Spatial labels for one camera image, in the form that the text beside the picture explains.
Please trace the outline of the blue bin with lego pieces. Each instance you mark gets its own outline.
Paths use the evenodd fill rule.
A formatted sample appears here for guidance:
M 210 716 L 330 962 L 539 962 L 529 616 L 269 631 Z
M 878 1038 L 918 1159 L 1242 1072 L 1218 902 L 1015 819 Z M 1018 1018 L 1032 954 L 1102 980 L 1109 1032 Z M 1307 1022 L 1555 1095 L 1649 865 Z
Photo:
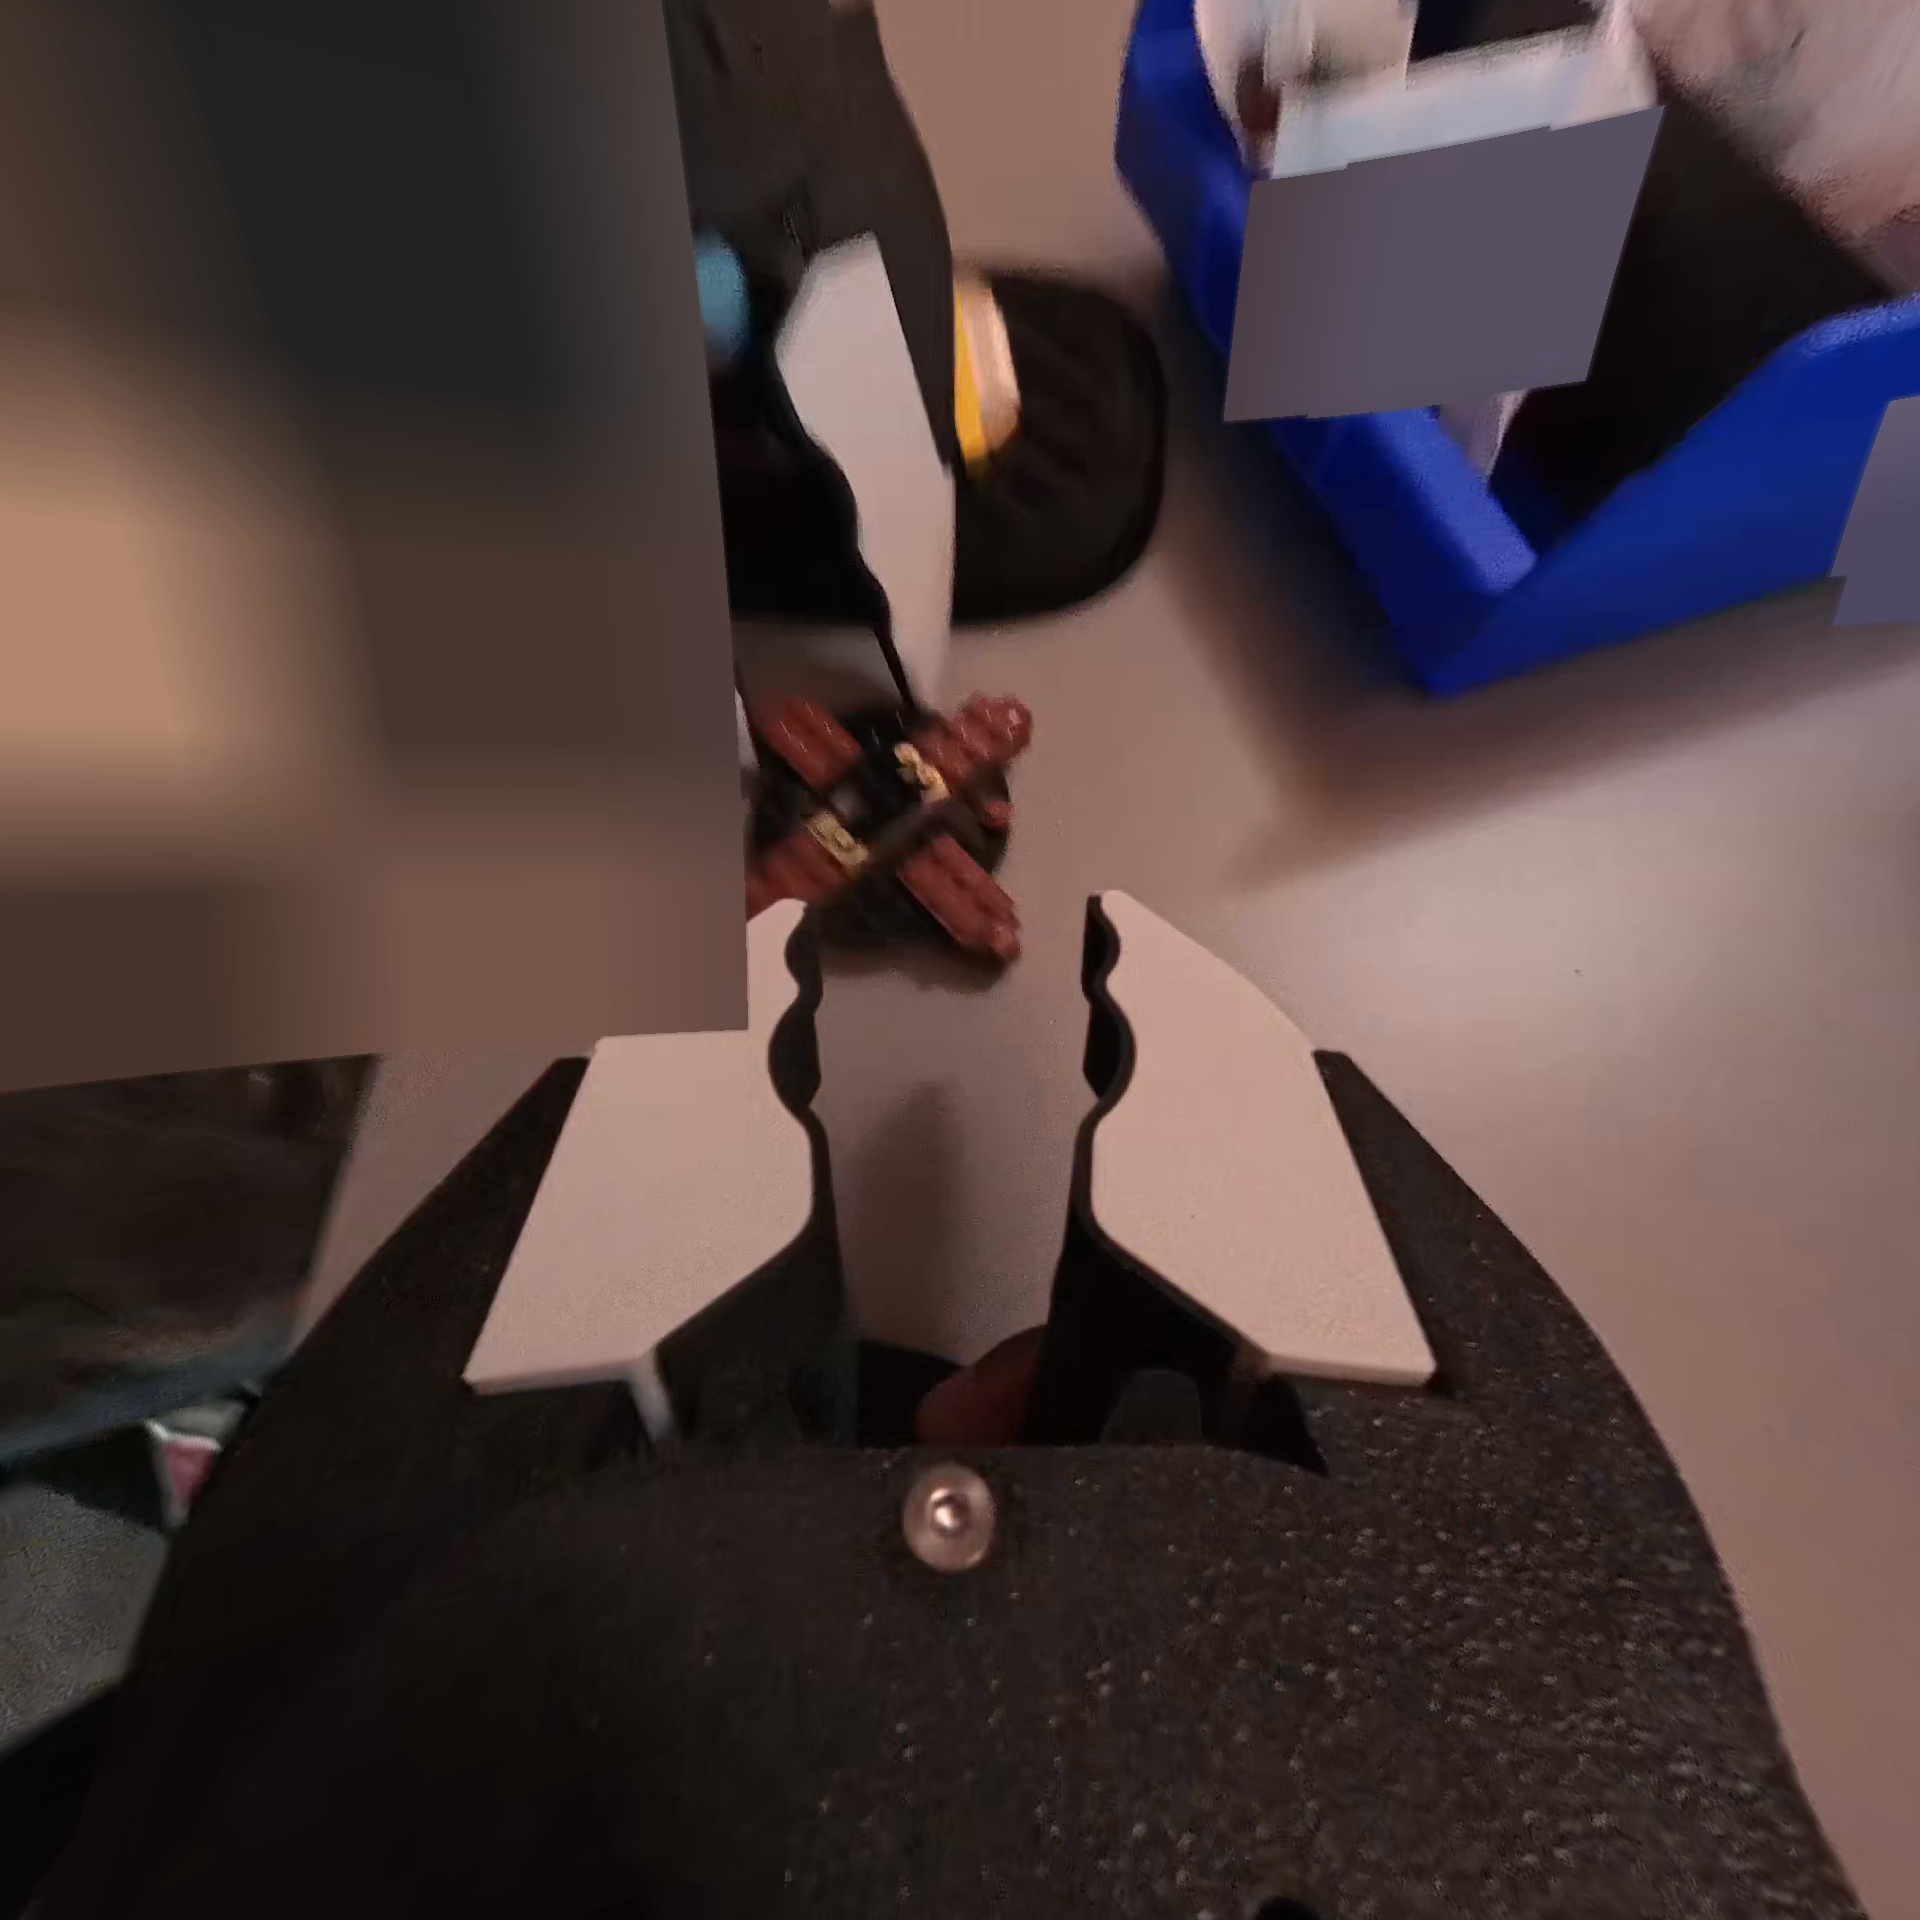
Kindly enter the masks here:
M 1834 583 L 1917 617 L 1917 294 L 1656 65 L 1627 6 L 1421 6 L 1408 72 L 1222 118 L 1142 6 L 1117 164 L 1431 690 Z

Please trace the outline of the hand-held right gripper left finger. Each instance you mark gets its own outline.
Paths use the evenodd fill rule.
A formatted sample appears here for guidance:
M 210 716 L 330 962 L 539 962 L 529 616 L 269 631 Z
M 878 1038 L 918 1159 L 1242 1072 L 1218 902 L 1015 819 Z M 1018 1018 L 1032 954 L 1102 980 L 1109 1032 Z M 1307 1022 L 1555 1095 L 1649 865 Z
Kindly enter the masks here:
M 464 1367 L 475 1395 L 629 1391 L 655 1443 L 770 1401 L 841 1434 L 823 977 L 798 902 L 747 923 L 743 1028 L 598 1043 Z

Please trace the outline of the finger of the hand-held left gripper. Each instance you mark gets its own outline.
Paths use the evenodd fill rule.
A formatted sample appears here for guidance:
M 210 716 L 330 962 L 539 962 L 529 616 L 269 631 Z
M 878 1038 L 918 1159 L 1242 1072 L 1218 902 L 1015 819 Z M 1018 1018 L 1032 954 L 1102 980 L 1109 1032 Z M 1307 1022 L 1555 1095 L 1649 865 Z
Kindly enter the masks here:
M 919 706 L 945 694 L 954 638 L 955 482 L 873 235 L 809 260 L 775 336 L 782 393 L 847 480 L 880 638 Z

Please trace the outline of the yellow tan lego plate build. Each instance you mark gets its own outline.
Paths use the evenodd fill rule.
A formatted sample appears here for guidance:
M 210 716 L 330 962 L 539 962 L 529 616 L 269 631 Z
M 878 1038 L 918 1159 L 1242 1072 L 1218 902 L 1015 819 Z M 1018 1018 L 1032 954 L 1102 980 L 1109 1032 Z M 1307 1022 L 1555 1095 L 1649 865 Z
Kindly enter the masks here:
M 1013 444 L 1022 424 L 1022 391 L 1013 336 L 991 284 L 955 275 L 954 435 L 969 474 L 984 474 Z

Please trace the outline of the round brown orange lego build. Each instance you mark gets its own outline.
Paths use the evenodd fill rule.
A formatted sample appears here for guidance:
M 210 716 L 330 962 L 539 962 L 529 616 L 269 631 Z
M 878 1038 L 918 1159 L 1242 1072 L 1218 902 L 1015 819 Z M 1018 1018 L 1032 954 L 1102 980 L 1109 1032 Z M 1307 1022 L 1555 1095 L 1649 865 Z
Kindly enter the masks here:
M 787 694 L 743 714 L 751 920 L 797 903 L 853 950 L 945 945 L 984 969 L 1019 958 L 1000 865 L 1010 768 L 1034 736 L 1025 702 L 838 714 Z

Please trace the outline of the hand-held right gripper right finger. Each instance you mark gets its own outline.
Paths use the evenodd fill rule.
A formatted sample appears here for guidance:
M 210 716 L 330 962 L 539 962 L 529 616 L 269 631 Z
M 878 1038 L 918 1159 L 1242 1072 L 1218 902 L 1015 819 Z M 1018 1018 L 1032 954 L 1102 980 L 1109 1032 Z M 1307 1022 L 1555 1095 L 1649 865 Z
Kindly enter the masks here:
M 1434 1384 L 1305 1032 L 1120 890 L 1088 902 L 1085 998 L 1096 1107 L 1078 1183 L 1102 1247 L 1270 1375 Z

